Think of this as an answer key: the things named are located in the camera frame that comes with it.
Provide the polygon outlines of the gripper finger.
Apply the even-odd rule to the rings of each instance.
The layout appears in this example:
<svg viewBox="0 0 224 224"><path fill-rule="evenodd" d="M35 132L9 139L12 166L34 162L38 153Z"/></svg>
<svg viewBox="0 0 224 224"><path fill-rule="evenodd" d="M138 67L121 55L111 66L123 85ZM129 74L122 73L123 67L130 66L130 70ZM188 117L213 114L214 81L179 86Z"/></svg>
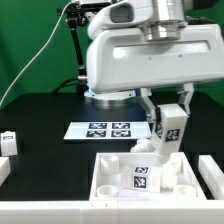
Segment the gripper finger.
<svg viewBox="0 0 224 224"><path fill-rule="evenodd" d="M140 105L145 111L147 121L154 123L156 121L156 107L151 101L152 92L149 88L140 89Z"/></svg>
<svg viewBox="0 0 224 224"><path fill-rule="evenodd" d="M194 94L194 85L192 83L181 84L177 87L179 95L178 104L186 112L190 114L190 103Z"/></svg>

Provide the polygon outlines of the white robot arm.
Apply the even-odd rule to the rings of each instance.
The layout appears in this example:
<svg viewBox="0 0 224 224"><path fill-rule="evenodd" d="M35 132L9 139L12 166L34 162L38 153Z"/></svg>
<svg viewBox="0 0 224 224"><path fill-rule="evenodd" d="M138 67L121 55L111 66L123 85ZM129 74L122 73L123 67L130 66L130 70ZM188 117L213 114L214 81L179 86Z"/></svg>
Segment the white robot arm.
<svg viewBox="0 0 224 224"><path fill-rule="evenodd" d="M217 24L190 25L182 0L122 0L88 26L87 82L95 93L137 90L149 121L154 88L179 86L189 108L195 83L224 79L224 39Z"/></svg>

